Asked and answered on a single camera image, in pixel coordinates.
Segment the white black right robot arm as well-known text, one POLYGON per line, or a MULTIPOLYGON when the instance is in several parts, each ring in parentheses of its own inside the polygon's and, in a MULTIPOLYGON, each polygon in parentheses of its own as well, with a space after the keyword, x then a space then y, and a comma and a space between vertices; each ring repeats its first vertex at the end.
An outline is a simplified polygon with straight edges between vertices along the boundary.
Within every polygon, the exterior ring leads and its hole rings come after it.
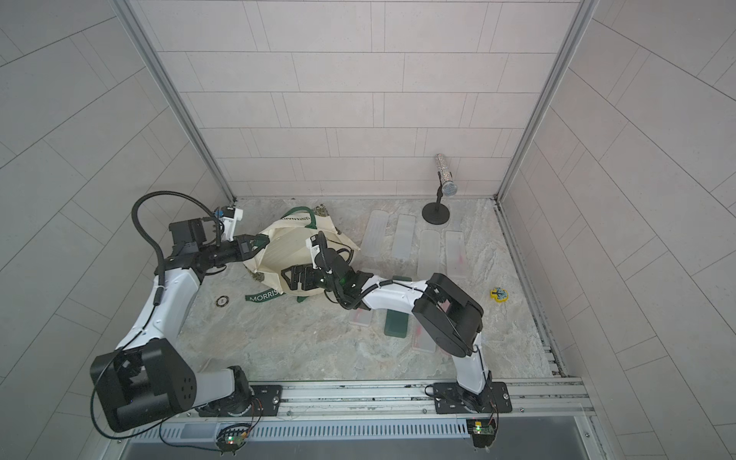
POLYGON ((323 232, 307 239, 312 260, 281 272, 291 289, 324 289, 346 310, 391 311, 410 314, 433 342, 452 356, 455 383, 431 383, 425 394, 439 414, 510 413, 513 408, 505 383, 494 383, 482 356, 483 308, 446 275, 425 281, 385 279, 356 271, 328 247, 323 232))

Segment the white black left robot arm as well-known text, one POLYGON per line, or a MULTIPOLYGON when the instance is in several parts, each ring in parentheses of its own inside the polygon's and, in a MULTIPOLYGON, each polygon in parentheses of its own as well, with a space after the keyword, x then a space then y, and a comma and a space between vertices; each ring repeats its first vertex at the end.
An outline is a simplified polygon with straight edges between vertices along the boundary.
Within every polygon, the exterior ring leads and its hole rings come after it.
POLYGON ((174 248, 165 255, 139 218, 140 207, 155 196, 143 195, 130 211, 133 227, 157 260, 151 294, 115 350, 97 356, 90 367, 90 406, 102 409, 108 428, 99 433, 110 440, 130 439, 191 409, 211 417, 241 416, 255 400, 241 367, 197 373, 176 349, 176 337, 204 279, 254 258, 269 239, 236 234, 241 209, 211 210, 184 195, 205 215, 172 223, 174 248))

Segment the cream canvas tote bag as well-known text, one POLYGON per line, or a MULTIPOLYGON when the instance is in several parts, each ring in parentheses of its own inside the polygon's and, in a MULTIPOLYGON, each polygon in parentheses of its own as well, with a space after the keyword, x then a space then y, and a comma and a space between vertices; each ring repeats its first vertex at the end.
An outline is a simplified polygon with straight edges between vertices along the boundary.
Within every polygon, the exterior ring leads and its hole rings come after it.
POLYGON ((312 264, 306 240, 318 232, 323 234, 318 266, 337 276, 338 284, 332 292, 341 306, 350 309, 370 278, 368 274, 352 269, 358 246, 335 227, 330 216, 317 214, 307 206, 294 207, 280 220, 270 224, 262 232, 269 243, 255 258, 246 261, 245 266, 274 291, 301 297, 317 295, 325 289, 290 291, 281 271, 291 266, 312 264))

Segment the dark green pencil case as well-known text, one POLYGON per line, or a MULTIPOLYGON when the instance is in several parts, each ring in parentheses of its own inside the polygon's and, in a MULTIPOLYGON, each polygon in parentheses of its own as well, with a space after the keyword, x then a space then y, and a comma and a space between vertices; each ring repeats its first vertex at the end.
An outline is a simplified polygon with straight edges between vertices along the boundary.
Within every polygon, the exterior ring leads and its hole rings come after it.
POLYGON ((404 295, 396 294, 389 305, 385 318, 384 334, 388 337, 406 338, 409 315, 404 295))

